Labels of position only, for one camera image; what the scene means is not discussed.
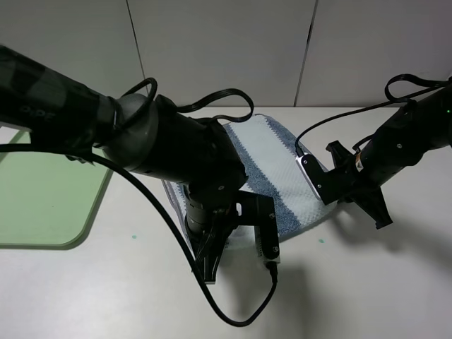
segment towel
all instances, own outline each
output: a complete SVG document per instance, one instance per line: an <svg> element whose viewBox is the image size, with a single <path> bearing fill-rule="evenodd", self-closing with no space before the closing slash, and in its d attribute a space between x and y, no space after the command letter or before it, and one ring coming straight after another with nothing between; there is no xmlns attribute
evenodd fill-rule
<svg viewBox="0 0 452 339"><path fill-rule="evenodd" d="M295 163L296 138L283 125L271 117L256 114L246 122L223 126L249 176L242 190L271 196L275 201L280 241L310 229L335 208L336 203L325 206L312 193ZM163 184L186 236L182 186L166 181ZM239 226L230 235L225 248L248 246L254 246L254 228Z"/></svg>

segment green mat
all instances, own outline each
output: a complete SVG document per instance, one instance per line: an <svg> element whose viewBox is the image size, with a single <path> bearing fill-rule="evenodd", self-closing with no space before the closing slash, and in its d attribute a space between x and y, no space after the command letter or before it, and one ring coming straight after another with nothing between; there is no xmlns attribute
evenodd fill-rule
<svg viewBox="0 0 452 339"><path fill-rule="evenodd" d="M24 132L11 141L29 142ZM0 154L0 249L78 246L88 236L111 176L106 167L63 155Z"/></svg>

